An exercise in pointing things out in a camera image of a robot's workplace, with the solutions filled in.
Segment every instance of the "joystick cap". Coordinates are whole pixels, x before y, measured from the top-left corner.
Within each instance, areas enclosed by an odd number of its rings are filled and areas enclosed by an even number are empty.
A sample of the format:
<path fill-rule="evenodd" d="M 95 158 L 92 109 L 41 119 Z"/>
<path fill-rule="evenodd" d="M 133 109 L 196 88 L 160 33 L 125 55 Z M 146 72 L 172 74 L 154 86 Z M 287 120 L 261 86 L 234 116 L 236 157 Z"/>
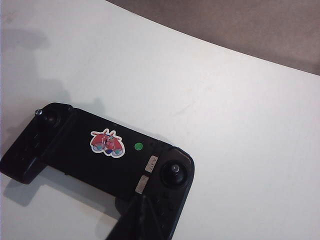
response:
<path fill-rule="evenodd" d="M 169 187 L 181 187 L 187 180 L 186 168 L 178 162 L 169 162 L 162 169 L 162 180 Z"/>
<path fill-rule="evenodd" d="M 39 124 L 44 127 L 53 127 L 57 123 L 57 115 L 53 111 L 37 109 L 34 115 Z"/>

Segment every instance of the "game controller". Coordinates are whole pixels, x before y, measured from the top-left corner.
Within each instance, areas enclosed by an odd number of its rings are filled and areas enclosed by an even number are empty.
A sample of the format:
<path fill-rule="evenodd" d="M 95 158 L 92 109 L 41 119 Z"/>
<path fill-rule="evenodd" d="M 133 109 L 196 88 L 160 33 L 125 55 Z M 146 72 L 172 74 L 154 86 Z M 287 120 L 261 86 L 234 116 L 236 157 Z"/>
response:
<path fill-rule="evenodd" d="M 36 110 L 0 161 L 23 184 L 46 166 L 130 202 L 107 240 L 170 240 L 195 171 L 180 148 L 62 103 Z"/>

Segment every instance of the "red cartoon character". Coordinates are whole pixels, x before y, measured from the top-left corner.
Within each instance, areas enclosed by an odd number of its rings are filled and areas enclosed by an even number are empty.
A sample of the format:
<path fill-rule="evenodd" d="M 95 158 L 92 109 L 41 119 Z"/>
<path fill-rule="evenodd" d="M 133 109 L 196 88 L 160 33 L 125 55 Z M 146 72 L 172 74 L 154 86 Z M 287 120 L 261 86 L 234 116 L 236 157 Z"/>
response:
<path fill-rule="evenodd" d="M 122 138 L 116 135 L 116 131 L 106 128 L 103 132 L 92 131 L 93 136 L 90 146 L 95 153 L 104 153 L 113 158 L 120 158 L 125 154 L 125 146 Z"/>

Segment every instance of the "gray carpet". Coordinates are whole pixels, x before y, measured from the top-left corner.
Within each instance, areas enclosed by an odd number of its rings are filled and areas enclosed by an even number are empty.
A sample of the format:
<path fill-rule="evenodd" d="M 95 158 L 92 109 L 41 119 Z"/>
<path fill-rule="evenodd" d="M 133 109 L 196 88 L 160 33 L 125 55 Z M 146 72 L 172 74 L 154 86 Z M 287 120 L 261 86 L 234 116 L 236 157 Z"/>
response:
<path fill-rule="evenodd" d="M 320 75 L 320 0 L 108 0 L 185 34 Z"/>

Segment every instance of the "white table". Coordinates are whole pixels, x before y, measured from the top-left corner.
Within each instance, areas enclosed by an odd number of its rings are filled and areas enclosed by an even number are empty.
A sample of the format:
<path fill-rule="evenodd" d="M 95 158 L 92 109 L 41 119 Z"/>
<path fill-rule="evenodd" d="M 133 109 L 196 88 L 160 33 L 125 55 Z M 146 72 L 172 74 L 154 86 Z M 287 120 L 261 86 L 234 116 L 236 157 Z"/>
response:
<path fill-rule="evenodd" d="M 1 7 L 2 155 L 35 109 L 69 103 L 192 155 L 174 240 L 320 239 L 319 76 L 103 0 Z M 50 167 L 30 185 L 2 175 L 1 239 L 103 240 L 114 200 Z"/>

